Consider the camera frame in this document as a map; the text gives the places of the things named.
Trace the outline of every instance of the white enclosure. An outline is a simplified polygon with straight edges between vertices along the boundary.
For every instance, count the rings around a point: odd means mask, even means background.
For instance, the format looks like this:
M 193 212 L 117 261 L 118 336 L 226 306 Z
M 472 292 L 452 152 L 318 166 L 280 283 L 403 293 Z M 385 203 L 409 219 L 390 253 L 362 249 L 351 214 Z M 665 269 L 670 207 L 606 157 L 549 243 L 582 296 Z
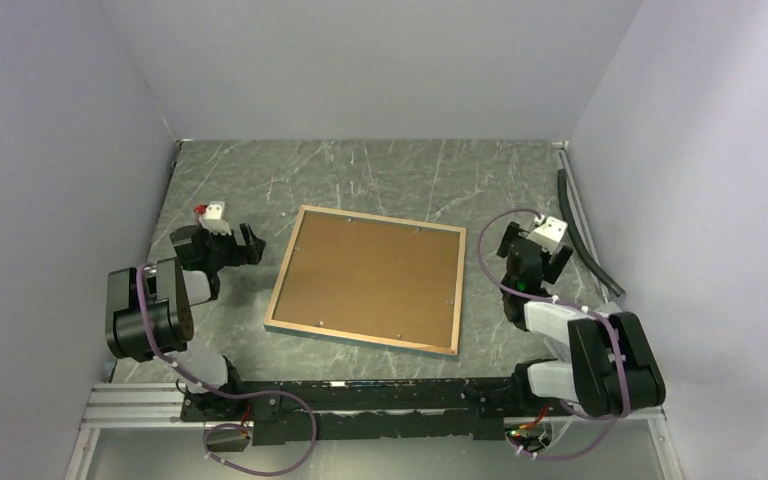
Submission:
M 174 139 L 433 137 L 570 141 L 685 475 L 768 478 L 761 0 L 0 0 L 0 478 L 63 478 Z

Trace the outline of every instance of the marble floor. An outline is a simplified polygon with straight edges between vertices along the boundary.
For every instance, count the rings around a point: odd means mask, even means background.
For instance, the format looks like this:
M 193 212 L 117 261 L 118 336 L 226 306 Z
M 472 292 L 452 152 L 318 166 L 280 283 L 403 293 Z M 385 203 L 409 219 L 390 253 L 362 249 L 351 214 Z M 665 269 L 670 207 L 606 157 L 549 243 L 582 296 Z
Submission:
M 183 145 L 157 221 L 150 258 L 174 255 L 169 233 L 200 203 L 224 200 L 232 223 L 251 224 L 268 246 L 259 265 L 220 272 L 219 299 L 193 308 L 196 336 L 246 380 L 508 376 L 548 355 L 536 335 L 505 319 L 499 291 L 478 268 L 478 231 L 495 214 L 536 207 L 555 216 L 558 169 L 551 144 L 492 140 L 194 141 Z M 437 357 L 375 345 L 267 332 L 266 308 L 300 205 L 317 205 L 467 228 L 460 353 Z M 513 216 L 521 222 L 528 217 Z M 507 219 L 488 232 L 485 261 Z M 590 306 L 601 301 L 577 257 L 550 288 Z M 155 362 L 120 361 L 115 382 L 173 380 Z

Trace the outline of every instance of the black hose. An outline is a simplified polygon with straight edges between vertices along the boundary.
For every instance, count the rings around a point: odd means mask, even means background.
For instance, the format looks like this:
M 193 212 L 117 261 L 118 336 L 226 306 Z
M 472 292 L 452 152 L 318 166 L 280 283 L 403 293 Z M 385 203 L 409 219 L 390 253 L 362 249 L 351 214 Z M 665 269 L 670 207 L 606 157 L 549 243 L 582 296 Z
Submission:
M 590 256 L 590 252 L 587 251 L 587 247 L 584 245 L 584 240 L 582 240 L 578 226 L 575 224 L 575 217 L 572 215 L 572 207 L 570 207 L 569 194 L 567 193 L 567 171 L 563 168 L 558 170 L 558 204 L 561 208 L 561 217 L 567 222 L 567 232 L 570 235 L 572 247 L 578 253 L 578 257 L 584 263 L 584 266 L 593 272 L 593 275 L 596 275 L 596 278 L 608 288 L 613 296 L 622 297 L 625 295 L 625 290 L 616 280 L 608 275 L 608 272 L 602 270 L 602 267 Z

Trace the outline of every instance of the wooden board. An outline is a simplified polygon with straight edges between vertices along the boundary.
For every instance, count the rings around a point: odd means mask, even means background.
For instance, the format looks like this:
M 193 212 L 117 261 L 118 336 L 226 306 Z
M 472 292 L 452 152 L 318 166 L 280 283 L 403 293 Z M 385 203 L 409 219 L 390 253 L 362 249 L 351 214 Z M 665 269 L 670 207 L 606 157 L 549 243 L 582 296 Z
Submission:
M 267 328 L 457 355 L 466 229 L 302 206 Z

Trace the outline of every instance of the wooden frame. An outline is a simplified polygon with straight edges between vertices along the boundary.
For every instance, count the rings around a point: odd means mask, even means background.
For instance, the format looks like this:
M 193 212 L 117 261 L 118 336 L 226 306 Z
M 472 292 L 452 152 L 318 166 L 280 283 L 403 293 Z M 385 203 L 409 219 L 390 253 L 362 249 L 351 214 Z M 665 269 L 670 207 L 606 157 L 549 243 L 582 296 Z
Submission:
M 417 227 L 418 229 L 427 229 L 441 232 L 456 233 L 458 235 L 458 264 L 456 270 L 456 283 L 454 288 L 454 301 L 453 301 L 453 322 L 452 322 L 452 334 L 451 345 L 447 347 L 428 345 L 424 343 L 416 343 L 410 341 L 403 341 L 396 338 L 385 338 L 379 336 L 361 335 L 357 333 L 346 332 L 342 330 L 329 329 L 325 326 L 316 325 L 303 325 L 298 323 L 285 322 L 275 319 L 275 310 L 278 307 L 279 298 L 281 297 L 282 290 L 284 288 L 287 271 L 292 260 L 294 252 L 297 250 L 296 245 L 298 241 L 299 231 L 301 230 L 304 216 L 308 212 L 320 213 L 326 215 L 334 215 L 339 217 L 345 217 L 348 219 L 363 219 L 374 222 L 382 222 L 394 225 L 404 225 Z M 269 307 L 266 311 L 266 318 L 264 319 L 264 327 L 267 329 L 277 329 L 292 332 L 300 332 L 305 334 L 323 335 L 327 337 L 336 337 L 347 340 L 374 343 L 379 345 L 386 345 L 391 347 L 407 348 L 412 350 L 419 350 L 423 352 L 430 352 L 444 355 L 457 355 L 458 344 L 460 341 L 460 319 L 461 319 L 461 301 L 463 297 L 463 276 L 464 276 L 464 255 L 466 251 L 466 228 L 453 227 L 448 225 L 438 225 L 428 222 L 418 222 L 413 220 L 403 220 L 392 217 L 384 217 L 380 215 L 371 215 L 366 213 L 348 212 L 344 210 L 336 210 L 332 208 L 313 207 L 309 205 L 302 205 L 299 208 L 298 216 L 296 217 L 296 224 L 293 227 L 293 233 L 290 237 L 290 242 L 287 245 L 287 251 L 284 254 L 284 260 L 281 264 L 281 270 L 278 274 L 278 280 L 275 283 L 275 289 L 272 292 L 272 298 L 269 302 Z

